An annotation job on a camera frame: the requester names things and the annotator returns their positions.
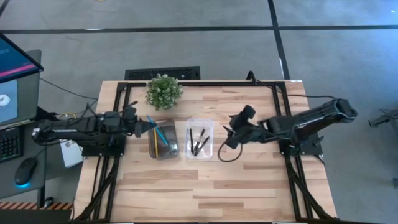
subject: blue pen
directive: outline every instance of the blue pen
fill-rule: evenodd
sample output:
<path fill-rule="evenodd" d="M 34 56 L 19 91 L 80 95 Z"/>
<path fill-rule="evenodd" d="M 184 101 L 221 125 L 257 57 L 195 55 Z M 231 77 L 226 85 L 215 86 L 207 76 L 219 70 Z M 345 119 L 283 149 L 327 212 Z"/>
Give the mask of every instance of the blue pen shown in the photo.
<path fill-rule="evenodd" d="M 147 118 L 148 118 L 149 122 L 151 122 L 152 124 L 155 124 L 154 121 L 150 118 L 149 115 L 147 115 Z M 162 138 L 164 144 L 166 144 L 166 146 L 169 145 L 169 144 L 167 144 L 166 139 L 163 137 L 163 134 L 159 131 L 159 129 L 157 127 L 155 127 L 155 129 L 156 129 L 157 134 Z"/>

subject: clear plastic container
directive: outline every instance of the clear plastic container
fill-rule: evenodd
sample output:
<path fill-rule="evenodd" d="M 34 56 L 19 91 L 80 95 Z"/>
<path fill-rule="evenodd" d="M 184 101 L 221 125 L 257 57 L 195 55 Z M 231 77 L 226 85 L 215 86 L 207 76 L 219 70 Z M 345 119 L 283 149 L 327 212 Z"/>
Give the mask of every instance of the clear plastic container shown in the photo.
<path fill-rule="evenodd" d="M 191 144 L 191 136 L 190 136 L 190 129 L 192 130 L 192 144 Z M 213 132 L 214 132 L 214 124 L 213 121 L 210 119 L 189 119 L 187 121 L 187 130 L 185 132 L 185 156 L 188 159 L 211 159 L 213 157 Z M 200 151 L 197 153 L 195 156 L 194 153 L 192 153 L 192 145 L 193 148 L 198 143 L 198 140 L 200 140 L 197 148 L 201 148 Z"/>

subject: computer mouse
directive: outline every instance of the computer mouse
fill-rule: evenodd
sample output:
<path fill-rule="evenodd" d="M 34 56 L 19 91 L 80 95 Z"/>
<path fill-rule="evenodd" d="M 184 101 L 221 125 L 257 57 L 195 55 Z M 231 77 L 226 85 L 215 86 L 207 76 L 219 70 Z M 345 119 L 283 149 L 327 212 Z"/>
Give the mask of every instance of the computer mouse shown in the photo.
<path fill-rule="evenodd" d="M 34 157 L 27 158 L 22 161 L 15 172 L 15 183 L 20 186 L 29 183 L 33 172 L 35 171 L 36 165 L 37 159 Z"/>

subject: wood grain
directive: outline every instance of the wood grain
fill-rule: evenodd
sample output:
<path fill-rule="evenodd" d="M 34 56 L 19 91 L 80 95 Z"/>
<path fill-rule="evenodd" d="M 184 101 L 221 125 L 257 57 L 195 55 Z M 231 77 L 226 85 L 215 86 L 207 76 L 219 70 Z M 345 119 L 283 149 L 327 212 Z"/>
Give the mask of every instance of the wood grain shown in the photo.
<path fill-rule="evenodd" d="M 112 110 L 117 83 L 103 82 L 97 113 Z M 286 85 L 288 93 L 305 94 L 303 83 L 286 81 Z M 216 156 L 226 138 L 222 125 L 229 123 L 229 115 L 238 114 L 249 104 L 257 111 L 253 123 L 275 116 L 271 90 L 263 86 L 203 86 L 183 90 L 178 107 L 156 111 L 145 103 L 145 88 L 132 89 L 130 101 L 138 101 L 140 118 L 146 119 L 148 114 L 155 120 L 175 120 L 180 155 L 162 161 L 152 159 L 147 134 L 140 139 L 129 137 L 120 161 L 111 221 L 293 221 L 285 162 L 276 142 L 246 144 L 241 158 L 231 163 L 221 162 Z M 293 113 L 308 109 L 306 98 L 290 96 L 289 103 Z M 208 161 L 185 157 L 185 128 L 189 118 L 214 121 L 213 157 Z M 231 159 L 238 152 L 226 147 L 221 150 L 221 156 Z M 312 156 L 302 156 L 302 160 L 309 190 L 320 205 L 335 216 L 324 166 Z M 75 200 L 76 216 L 91 200 L 96 161 L 97 158 L 92 157 L 83 163 Z M 305 216 L 302 199 L 300 208 Z"/>

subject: black pen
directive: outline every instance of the black pen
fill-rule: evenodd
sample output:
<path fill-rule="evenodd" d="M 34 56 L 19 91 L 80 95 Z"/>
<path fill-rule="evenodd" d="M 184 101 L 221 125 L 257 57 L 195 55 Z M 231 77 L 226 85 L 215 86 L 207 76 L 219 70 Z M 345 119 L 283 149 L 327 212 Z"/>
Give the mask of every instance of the black pen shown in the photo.
<path fill-rule="evenodd" d="M 202 145 L 200 146 L 200 148 L 198 150 L 195 151 L 194 156 L 197 156 L 199 154 L 199 152 L 201 151 L 201 149 L 203 149 L 203 146 L 205 146 L 206 142 L 209 141 L 210 136 L 207 136 L 207 138 L 204 140 L 204 142 L 202 143 Z"/>
<path fill-rule="evenodd" d="M 194 152 L 195 152 L 196 150 L 198 150 L 199 143 L 200 143 L 200 141 L 201 141 L 201 139 L 202 139 L 204 133 L 205 133 L 205 129 L 203 128 L 203 130 L 202 130 L 201 133 L 200 133 L 200 136 L 199 136 L 199 139 L 198 139 L 198 141 L 197 141 L 197 144 L 195 145 L 195 148 L 193 149 Z"/>
<path fill-rule="evenodd" d="M 189 128 L 189 135 L 191 135 L 191 153 L 193 155 L 193 138 L 192 138 L 192 128 Z"/>

